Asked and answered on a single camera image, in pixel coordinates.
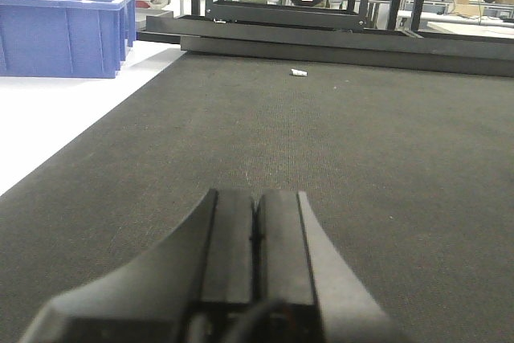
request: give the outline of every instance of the cigarette butt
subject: cigarette butt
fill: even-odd
[[[296,70],[295,68],[291,69],[291,73],[294,76],[307,76],[307,72],[306,71]]]

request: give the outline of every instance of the blue box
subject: blue box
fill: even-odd
[[[0,0],[0,76],[114,78],[135,0]]]

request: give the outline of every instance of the white table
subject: white table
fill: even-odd
[[[181,55],[136,41],[113,80],[0,77],[0,195]]]
[[[398,12],[399,19],[410,19],[411,15],[411,11],[401,10]],[[483,16],[482,18],[463,18],[462,16],[457,15],[439,15],[432,12],[422,12],[421,20],[429,22],[471,24],[476,26],[514,27],[514,23],[506,23],[501,19],[489,18],[488,16]]]
[[[427,26],[448,34],[491,36],[493,38],[514,39],[514,28],[497,26],[475,26],[444,22],[428,22]]]

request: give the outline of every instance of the dark gray carpet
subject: dark gray carpet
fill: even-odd
[[[514,341],[512,79],[201,55],[0,198],[0,341],[211,186],[306,190],[414,340]]]

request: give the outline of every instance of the blue plastic crate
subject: blue plastic crate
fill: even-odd
[[[114,78],[135,0],[0,0],[0,76]]]

